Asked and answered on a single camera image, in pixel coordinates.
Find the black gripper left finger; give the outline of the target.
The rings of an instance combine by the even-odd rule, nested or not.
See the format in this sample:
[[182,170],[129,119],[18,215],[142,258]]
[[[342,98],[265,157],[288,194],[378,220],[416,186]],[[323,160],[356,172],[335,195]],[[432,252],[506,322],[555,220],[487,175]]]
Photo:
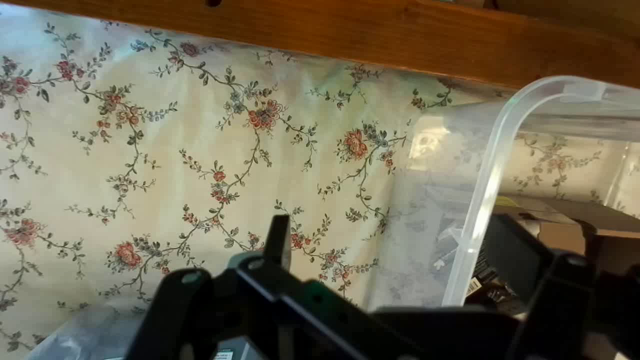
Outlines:
[[202,268],[168,273],[126,360],[215,360],[227,339],[246,339],[265,360],[422,360],[397,329],[317,279],[288,272],[290,215],[272,218],[267,245],[213,277]]

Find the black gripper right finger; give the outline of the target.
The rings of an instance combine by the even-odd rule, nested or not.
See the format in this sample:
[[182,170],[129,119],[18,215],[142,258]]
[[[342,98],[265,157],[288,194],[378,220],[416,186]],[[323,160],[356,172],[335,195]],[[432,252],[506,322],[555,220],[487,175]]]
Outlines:
[[640,358],[640,273],[597,272],[584,258],[557,255],[526,315],[481,308],[389,308],[376,317],[418,346],[415,360],[588,360],[591,332],[628,360]]

